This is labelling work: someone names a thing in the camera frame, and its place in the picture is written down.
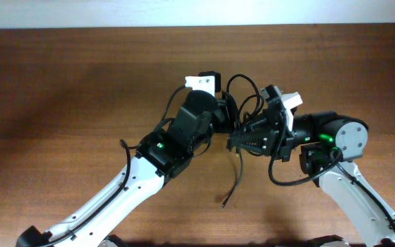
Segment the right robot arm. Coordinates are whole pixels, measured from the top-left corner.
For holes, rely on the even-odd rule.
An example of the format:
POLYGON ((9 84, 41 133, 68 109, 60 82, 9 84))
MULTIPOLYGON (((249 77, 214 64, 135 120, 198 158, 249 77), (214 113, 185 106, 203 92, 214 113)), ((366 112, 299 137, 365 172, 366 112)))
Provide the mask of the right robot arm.
POLYGON ((267 108, 250 115, 228 138, 227 148, 270 157, 268 176, 281 187, 313 182, 346 214, 366 246, 395 246, 395 210, 361 174, 355 161, 363 156, 368 125, 333 111, 296 116, 299 93, 283 94, 277 86, 262 89, 267 108), (304 178, 279 181, 273 168, 300 148, 304 178))

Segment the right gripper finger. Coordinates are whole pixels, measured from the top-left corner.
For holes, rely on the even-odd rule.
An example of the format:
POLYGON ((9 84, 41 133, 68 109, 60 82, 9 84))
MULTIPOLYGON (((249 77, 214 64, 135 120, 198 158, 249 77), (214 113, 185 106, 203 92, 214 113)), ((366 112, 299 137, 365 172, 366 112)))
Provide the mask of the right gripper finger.
POLYGON ((278 142, 278 131, 272 128, 254 130, 252 132, 234 132, 226 144, 226 148, 239 148, 245 151, 254 152, 258 155, 271 156, 278 142))
POLYGON ((261 113, 250 120, 247 120, 246 123, 240 125, 240 132, 254 132, 258 130, 264 130, 269 128, 270 123, 265 116, 265 114, 261 113))

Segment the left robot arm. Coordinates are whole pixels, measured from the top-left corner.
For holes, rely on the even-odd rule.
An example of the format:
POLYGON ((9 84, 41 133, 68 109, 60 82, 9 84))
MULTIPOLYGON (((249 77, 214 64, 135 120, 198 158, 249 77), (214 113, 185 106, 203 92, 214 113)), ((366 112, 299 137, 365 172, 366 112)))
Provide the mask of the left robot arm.
POLYGON ((230 133, 235 126, 232 102, 216 98, 221 75, 215 71, 187 76, 190 92, 173 118, 163 116, 154 130, 130 147, 124 140, 125 167, 99 193, 44 233, 29 227, 16 247, 120 246, 111 232, 140 203, 158 193, 209 148, 215 133, 230 133))

